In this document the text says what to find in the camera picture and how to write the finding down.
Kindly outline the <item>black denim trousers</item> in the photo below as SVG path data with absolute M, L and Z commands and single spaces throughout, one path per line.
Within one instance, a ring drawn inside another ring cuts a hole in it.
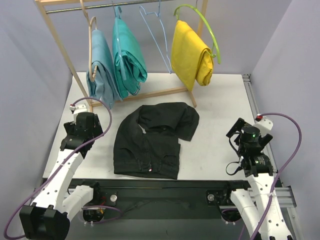
M 117 175 L 178 178 L 179 140 L 191 141 L 200 116 L 184 102 L 142 105 L 120 124 L 113 146 Z

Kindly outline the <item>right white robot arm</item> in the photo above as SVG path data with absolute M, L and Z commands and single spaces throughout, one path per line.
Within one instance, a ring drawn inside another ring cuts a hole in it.
M 232 146 L 237 146 L 237 170 L 244 172 L 250 189 L 229 186 L 222 190 L 221 197 L 225 203 L 236 206 L 252 240 L 294 238 L 275 191 L 278 177 L 270 158 L 263 152 L 273 138 L 269 133 L 272 127 L 273 122 L 267 117 L 258 116 L 253 125 L 239 118 L 226 134 L 228 139 L 236 136 Z

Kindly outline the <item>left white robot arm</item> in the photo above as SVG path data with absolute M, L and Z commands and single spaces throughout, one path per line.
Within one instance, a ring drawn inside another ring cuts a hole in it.
M 66 137 L 61 141 L 55 165 L 30 205 L 24 205 L 19 218 L 25 237 L 30 240 L 64 240 L 72 219 L 85 204 L 100 203 L 98 185 L 85 184 L 65 196 L 72 178 L 91 150 L 94 139 L 103 133 L 98 115 L 86 104 L 71 105 L 73 121 L 64 123 Z

